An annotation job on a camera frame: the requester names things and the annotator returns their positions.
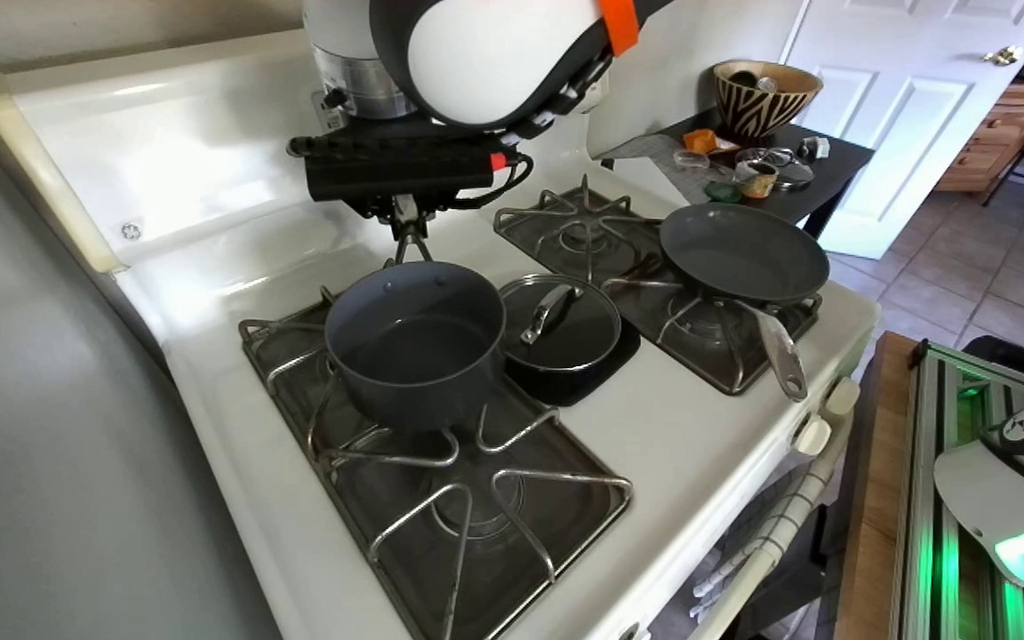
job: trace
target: black skillet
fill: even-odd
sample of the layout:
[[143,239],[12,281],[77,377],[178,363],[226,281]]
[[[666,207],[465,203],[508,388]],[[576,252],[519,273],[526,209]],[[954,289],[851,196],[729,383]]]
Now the black skillet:
[[828,281],[824,249],[785,221],[711,207],[676,209],[660,221],[657,239],[695,285],[754,315],[782,393],[805,399],[795,345],[767,309],[805,302]]

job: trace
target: pot lid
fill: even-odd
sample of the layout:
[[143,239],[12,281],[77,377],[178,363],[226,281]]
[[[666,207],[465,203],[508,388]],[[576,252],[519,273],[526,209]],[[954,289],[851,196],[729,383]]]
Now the pot lid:
[[556,324],[526,343],[521,332],[536,324],[539,302],[574,285],[558,273],[519,278],[501,289],[506,298],[506,356],[535,370],[587,370],[619,345],[619,309],[596,289],[574,285],[564,305],[556,305]]

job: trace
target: white gas stove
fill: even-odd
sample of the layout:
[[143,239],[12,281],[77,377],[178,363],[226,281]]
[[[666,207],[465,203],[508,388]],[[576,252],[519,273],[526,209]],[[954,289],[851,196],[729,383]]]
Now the white gas stove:
[[[390,252],[385,226],[308,203],[292,136],[315,132],[301,34],[0,76],[0,136],[84,262],[161,343],[286,638],[407,638],[364,548],[242,354],[242,322],[277,322],[343,292]],[[543,190],[628,196],[640,219],[678,203],[582,157],[587,118],[531,152],[526,184],[480,213],[441,213],[431,252],[493,285],[539,272],[493,235]],[[811,405],[845,377],[876,324],[824,285],[795,343]],[[628,508],[506,631],[621,638],[645,631],[793,452],[807,405],[772,377],[723,395],[657,345],[558,411],[576,440],[628,481]]]

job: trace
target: floor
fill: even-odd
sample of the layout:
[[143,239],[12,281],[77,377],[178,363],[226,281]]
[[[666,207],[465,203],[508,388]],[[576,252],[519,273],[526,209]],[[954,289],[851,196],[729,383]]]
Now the floor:
[[987,207],[933,196],[883,260],[833,258],[833,281],[879,298],[876,336],[1024,345],[1024,184],[1011,181]]

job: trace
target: cast iron pan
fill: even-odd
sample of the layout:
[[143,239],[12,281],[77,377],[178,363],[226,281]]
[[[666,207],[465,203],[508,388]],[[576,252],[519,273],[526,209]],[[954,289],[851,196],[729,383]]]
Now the cast iron pan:
[[697,285],[766,305],[805,302],[828,281],[824,249],[757,209],[676,209],[660,226],[660,252]]

